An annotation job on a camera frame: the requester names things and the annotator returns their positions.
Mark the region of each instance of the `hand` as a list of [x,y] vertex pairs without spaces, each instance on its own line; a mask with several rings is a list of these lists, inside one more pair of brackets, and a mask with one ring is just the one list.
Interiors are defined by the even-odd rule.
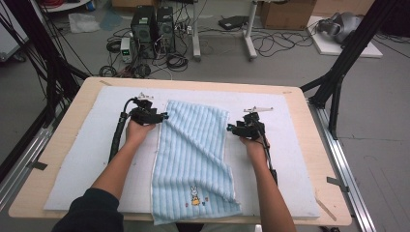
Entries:
[[259,137],[256,140],[250,140],[244,137],[239,138],[245,146],[247,146],[247,153],[252,162],[253,167],[256,166],[266,166],[266,155],[265,149],[262,145],[262,138]]
[[151,131],[155,126],[155,124],[141,126],[135,121],[130,120],[126,130],[126,143],[131,143],[139,146],[145,140],[148,132]]

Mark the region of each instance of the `wooden table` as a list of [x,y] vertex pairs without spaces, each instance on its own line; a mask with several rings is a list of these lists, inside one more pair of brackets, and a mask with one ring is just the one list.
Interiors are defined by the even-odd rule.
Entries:
[[[120,79],[90,77],[82,85],[72,105],[44,149],[39,161],[48,164],[45,170],[33,169],[21,188],[9,215],[15,218],[61,218],[66,212],[45,211],[44,203],[53,188],[65,155],[103,86],[149,87],[163,89],[232,91],[283,95],[286,98],[296,130],[307,172],[313,185],[321,217],[295,219],[296,224],[349,225],[352,221],[338,186],[328,184],[327,177],[335,177],[318,130],[313,122],[306,99],[297,87],[189,82],[169,80]],[[125,214],[129,220],[153,220],[150,214]],[[196,222],[260,223],[259,217],[223,217],[197,219]]]

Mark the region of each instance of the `dark sleeve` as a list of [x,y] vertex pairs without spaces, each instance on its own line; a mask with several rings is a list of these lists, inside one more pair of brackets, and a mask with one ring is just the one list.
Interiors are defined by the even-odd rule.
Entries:
[[69,212],[54,225],[53,232],[62,231],[124,231],[124,216],[118,213],[119,201],[112,194],[89,188],[70,206]]

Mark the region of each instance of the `cartoon embroidery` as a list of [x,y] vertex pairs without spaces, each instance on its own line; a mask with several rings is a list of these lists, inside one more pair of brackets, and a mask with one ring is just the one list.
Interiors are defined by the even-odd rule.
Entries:
[[201,201],[198,198],[198,191],[196,190],[196,187],[190,187],[190,194],[192,195],[191,204],[193,206],[198,206]]

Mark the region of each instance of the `striped towel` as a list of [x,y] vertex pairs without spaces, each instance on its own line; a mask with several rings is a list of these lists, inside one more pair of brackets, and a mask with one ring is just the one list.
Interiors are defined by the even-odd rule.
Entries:
[[223,162],[228,112],[182,101],[167,105],[152,181],[154,224],[238,215]]

